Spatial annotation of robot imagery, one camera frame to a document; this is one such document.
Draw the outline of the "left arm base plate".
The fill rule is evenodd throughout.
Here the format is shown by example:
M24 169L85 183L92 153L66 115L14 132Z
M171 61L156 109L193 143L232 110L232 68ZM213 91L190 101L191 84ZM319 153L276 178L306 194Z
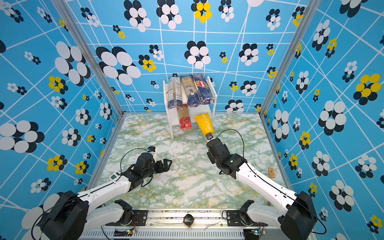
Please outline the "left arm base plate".
M146 225L148 210L130 210L125 211L119 221L116 222L117 226L132 226L143 227Z

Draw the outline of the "blue Barilla spaghetti box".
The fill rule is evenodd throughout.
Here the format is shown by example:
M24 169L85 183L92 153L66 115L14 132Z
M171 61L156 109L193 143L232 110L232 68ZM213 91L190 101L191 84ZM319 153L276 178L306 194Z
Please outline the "blue Barilla spaghetti box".
M213 104L214 96L211 92L211 89L208 85L208 82L204 76L204 74L193 74L193 80L197 86L198 95L203 105Z

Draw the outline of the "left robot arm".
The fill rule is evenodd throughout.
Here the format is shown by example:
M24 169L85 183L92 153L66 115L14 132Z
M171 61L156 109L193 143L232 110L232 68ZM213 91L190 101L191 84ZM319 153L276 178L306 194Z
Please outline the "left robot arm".
M41 231L33 238L77 240L82 234L103 225L137 224L139 220L134 217L132 206L124 200L115 200L108 206L103 204L137 187L144 187L146 178L169 171L172 163L168 159L155 161L152 153L144 152L135 164L114 180L83 193L68 191L60 194L57 202L44 210L33 225Z

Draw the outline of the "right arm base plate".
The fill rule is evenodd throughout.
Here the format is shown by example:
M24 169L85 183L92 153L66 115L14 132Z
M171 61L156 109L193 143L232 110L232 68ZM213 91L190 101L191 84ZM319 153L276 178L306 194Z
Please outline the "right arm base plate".
M222 212L222 217L227 221L229 227L267 227L268 224L253 222L252 220L246 220L241 217L239 210L224 210Z

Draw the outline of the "blue clear spaghetti bag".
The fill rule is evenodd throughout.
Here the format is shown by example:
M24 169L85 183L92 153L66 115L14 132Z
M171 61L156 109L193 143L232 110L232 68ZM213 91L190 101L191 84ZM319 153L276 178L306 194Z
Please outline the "blue clear spaghetti bag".
M201 104L195 81L191 76L181 76L184 90L187 96L188 107L197 107Z

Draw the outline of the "yellow Pastatime spaghetti bag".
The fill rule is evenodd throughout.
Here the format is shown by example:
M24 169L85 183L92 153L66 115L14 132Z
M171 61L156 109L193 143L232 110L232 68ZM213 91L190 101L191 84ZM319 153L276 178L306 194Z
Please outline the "yellow Pastatime spaghetti bag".
M197 122L199 128L201 129L205 139L209 142L215 138L214 127L208 113L203 113L195 116L195 121Z

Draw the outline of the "white label spaghetti bag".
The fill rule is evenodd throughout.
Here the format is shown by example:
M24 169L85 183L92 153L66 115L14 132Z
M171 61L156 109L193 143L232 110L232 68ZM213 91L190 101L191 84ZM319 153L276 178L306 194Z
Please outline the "white label spaghetti bag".
M167 87L167 106L168 109L183 108L182 85L180 77L169 78Z

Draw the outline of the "red spaghetti bag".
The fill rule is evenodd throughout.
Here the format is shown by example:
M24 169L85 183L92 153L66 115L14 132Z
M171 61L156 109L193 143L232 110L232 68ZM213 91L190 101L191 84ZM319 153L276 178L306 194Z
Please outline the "red spaghetti bag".
M179 123L181 130L190 130L193 128L191 118L189 115L188 105L183 105L182 108L177 109Z

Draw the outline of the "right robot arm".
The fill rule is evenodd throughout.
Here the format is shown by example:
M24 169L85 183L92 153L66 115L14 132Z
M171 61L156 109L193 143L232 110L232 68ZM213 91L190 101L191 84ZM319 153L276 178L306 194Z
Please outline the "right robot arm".
M220 139L207 142L208 157L222 175L228 175L248 185L272 206L261 206L247 201L240 209L240 218L246 225L263 223L277 227L290 240L305 240L311 234L318 218L312 198L305 192L289 190L254 168L245 158L231 154Z

